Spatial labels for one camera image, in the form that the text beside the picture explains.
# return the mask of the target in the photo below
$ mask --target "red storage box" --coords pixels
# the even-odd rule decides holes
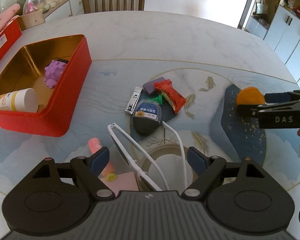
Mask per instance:
[[[21,36],[17,19],[12,21],[0,34],[0,60]]]
[[[56,87],[46,87],[44,68],[51,60],[69,60]],[[0,75],[0,95],[33,88],[38,96],[37,113],[0,110],[0,126],[7,130],[59,137],[70,126],[83,82],[91,65],[84,35],[40,41],[21,48]]]

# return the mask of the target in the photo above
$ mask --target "white bottle cap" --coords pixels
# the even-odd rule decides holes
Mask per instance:
[[[19,90],[16,94],[15,106],[17,111],[36,113],[38,111],[39,103],[34,89],[27,88]]]

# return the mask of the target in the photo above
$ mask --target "red candy wrapper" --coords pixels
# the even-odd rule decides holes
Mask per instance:
[[[185,105],[186,99],[172,87],[170,79],[154,83],[154,88],[161,91],[162,96],[172,106],[175,114]]]

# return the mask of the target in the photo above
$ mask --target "fish illustration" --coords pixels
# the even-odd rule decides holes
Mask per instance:
[[[200,135],[197,132],[191,132],[191,136],[194,140],[194,145],[196,147],[200,148],[204,154],[209,152],[207,140],[205,138],[203,138],[202,135]]]
[[[186,98],[186,103],[185,103],[185,113],[188,117],[190,117],[191,119],[194,119],[194,114],[189,113],[188,109],[194,104],[194,100],[195,100],[195,94],[191,94],[189,96],[187,96]]]
[[[199,91],[207,92],[207,91],[213,89],[213,88],[215,87],[215,85],[216,85],[216,84],[214,83],[214,81],[213,81],[213,78],[210,77],[210,76],[207,77],[207,80],[206,80],[205,83],[208,85],[208,88],[207,88],[207,89],[205,89],[205,88],[200,88]]]

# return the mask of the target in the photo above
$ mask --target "purple toy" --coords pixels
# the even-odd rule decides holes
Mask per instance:
[[[50,65],[45,68],[44,82],[47,84],[47,87],[53,89],[56,86],[66,65],[66,63],[61,61],[52,60]]]

